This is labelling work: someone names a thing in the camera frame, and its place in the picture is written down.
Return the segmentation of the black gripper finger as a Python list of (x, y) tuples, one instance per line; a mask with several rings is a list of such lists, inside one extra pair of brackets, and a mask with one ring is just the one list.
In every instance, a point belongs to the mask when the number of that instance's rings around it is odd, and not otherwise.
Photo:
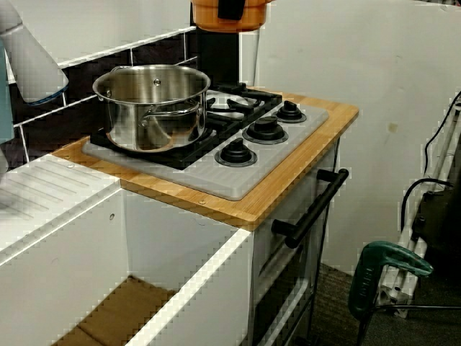
[(228, 20), (241, 20), (246, 0), (219, 0), (218, 18)]

